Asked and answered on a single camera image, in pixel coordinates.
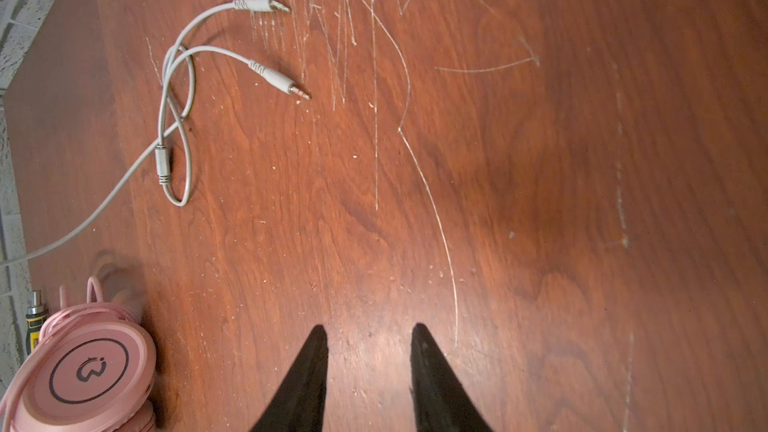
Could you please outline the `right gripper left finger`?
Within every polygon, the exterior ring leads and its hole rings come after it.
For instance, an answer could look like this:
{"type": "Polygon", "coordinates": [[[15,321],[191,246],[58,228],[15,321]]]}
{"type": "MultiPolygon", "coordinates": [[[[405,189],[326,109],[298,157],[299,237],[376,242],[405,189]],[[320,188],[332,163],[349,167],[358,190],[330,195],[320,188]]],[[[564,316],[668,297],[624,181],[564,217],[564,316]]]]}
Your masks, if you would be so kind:
{"type": "Polygon", "coordinates": [[[316,325],[251,431],[322,431],[328,362],[327,333],[316,325]]]}

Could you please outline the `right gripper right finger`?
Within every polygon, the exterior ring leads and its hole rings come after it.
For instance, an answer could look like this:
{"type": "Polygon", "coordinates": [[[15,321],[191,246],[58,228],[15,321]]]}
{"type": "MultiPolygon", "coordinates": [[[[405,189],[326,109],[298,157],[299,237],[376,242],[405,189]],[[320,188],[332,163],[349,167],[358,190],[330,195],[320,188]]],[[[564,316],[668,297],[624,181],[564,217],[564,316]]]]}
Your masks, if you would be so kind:
{"type": "Polygon", "coordinates": [[[412,330],[410,364],[417,431],[491,431],[423,323],[412,330]]]}

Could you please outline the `pink headphones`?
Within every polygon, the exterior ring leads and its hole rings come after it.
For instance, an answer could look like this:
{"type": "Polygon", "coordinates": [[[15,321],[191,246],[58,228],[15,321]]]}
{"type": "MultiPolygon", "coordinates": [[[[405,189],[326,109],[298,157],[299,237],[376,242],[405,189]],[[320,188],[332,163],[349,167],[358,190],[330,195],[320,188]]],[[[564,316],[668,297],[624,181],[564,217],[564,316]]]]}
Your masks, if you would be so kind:
{"type": "Polygon", "coordinates": [[[139,317],[89,278],[86,300],[43,324],[1,400],[4,431],[154,431],[156,345],[139,317]]]}

